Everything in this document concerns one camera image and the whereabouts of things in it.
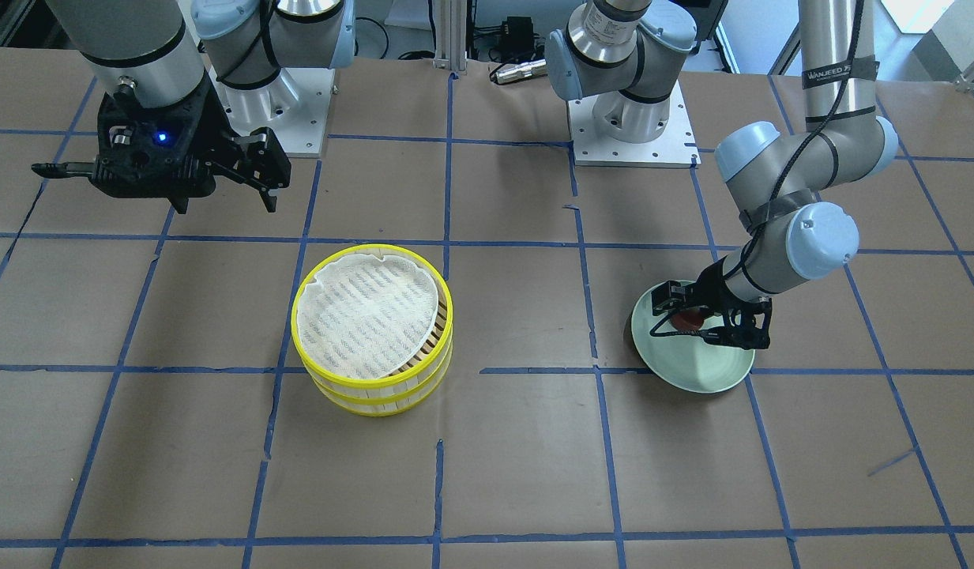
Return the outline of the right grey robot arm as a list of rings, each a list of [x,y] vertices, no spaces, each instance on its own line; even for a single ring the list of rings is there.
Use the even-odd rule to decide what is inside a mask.
[[[355,55],[352,1],[50,1],[104,87],[96,157],[36,163],[108,197],[161,198],[183,215],[216,177],[258,191],[267,212],[291,182],[287,143],[323,140],[324,113],[295,70]]]

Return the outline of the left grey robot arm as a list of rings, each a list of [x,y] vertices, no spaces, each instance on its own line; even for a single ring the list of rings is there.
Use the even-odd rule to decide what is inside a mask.
[[[898,134],[875,108],[878,64],[867,1],[801,1],[799,32],[805,132],[754,122],[715,150],[750,241],[704,269],[693,284],[649,294],[652,337],[767,349],[772,298],[826,277],[859,247],[854,220],[819,192],[876,174],[896,155]],[[697,25],[671,1],[587,1],[545,40],[551,87],[562,100],[595,96],[595,120],[613,139],[661,134],[671,91]]]

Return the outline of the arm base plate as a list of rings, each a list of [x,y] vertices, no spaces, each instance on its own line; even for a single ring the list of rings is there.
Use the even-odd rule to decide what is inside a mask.
[[[241,136],[259,127],[276,134],[288,157],[319,159],[335,86],[336,71],[284,68],[267,86],[237,90],[216,83],[216,90],[231,126]]]
[[[684,94],[642,104],[620,92],[567,104],[574,162],[587,167],[689,168],[701,164]]]

